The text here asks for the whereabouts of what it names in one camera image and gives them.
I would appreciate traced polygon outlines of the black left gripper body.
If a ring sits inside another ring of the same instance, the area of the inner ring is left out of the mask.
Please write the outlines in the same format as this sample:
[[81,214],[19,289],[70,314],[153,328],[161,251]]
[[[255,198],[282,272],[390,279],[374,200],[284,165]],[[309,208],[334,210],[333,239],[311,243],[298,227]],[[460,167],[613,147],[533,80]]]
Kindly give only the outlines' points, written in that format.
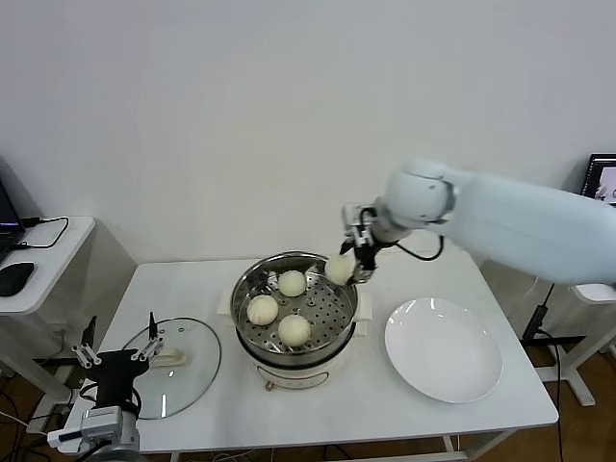
[[93,367],[97,404],[133,402],[134,381],[149,369],[149,361],[141,360],[136,349],[123,349],[99,354],[101,364]]

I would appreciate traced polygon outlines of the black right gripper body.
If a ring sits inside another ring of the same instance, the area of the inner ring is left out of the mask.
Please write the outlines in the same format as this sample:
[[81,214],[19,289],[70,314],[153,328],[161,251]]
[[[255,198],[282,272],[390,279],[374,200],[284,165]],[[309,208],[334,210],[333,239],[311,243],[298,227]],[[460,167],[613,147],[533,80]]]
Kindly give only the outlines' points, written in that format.
[[358,266],[362,270],[375,270],[375,257],[378,252],[372,233],[369,229],[360,229],[355,237],[354,254]]

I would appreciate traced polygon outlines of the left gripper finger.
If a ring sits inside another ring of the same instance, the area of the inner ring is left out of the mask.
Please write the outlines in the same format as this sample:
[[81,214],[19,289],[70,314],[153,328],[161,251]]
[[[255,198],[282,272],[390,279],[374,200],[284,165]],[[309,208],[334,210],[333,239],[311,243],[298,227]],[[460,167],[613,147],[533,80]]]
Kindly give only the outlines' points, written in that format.
[[149,313],[147,334],[147,343],[132,355],[133,361],[150,361],[159,354],[164,346],[164,338],[158,332],[158,324],[156,323],[153,312]]
[[93,366],[99,365],[99,356],[93,349],[96,321],[97,316],[93,316],[82,333],[80,343],[71,347],[71,351],[84,369],[91,369]]

